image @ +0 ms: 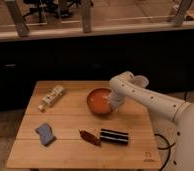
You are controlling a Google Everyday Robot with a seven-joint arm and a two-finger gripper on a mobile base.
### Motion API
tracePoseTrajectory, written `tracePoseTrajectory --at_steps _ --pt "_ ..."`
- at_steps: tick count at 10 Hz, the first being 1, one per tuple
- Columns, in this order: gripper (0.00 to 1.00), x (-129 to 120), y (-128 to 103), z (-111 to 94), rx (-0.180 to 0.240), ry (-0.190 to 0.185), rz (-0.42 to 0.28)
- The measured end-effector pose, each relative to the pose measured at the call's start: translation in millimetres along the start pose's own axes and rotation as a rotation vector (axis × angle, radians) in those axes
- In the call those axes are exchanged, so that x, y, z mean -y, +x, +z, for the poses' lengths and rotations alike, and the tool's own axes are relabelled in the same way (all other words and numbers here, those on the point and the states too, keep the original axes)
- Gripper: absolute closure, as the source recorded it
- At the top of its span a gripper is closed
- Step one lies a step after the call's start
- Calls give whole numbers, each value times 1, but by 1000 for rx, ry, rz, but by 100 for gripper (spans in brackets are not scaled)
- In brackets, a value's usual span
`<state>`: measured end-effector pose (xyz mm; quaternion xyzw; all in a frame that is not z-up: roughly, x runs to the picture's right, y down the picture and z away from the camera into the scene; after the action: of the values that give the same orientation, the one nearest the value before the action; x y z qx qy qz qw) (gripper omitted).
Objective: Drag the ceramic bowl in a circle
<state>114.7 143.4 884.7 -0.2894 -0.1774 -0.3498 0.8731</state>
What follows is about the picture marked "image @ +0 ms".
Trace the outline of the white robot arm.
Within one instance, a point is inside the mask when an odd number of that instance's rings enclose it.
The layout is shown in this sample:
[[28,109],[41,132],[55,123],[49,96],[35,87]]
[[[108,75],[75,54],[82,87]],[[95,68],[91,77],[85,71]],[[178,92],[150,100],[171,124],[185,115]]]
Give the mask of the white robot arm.
[[138,86],[135,79],[136,76],[129,71],[110,79],[110,105],[117,109],[128,97],[175,123],[178,129],[174,171],[194,171],[194,102],[148,90]]

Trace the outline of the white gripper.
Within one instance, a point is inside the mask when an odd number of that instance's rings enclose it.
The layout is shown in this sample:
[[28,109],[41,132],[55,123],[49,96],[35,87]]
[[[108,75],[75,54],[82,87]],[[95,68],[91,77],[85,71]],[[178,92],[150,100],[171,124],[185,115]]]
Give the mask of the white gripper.
[[108,103],[113,111],[116,111],[124,104],[125,97],[112,90],[108,96]]

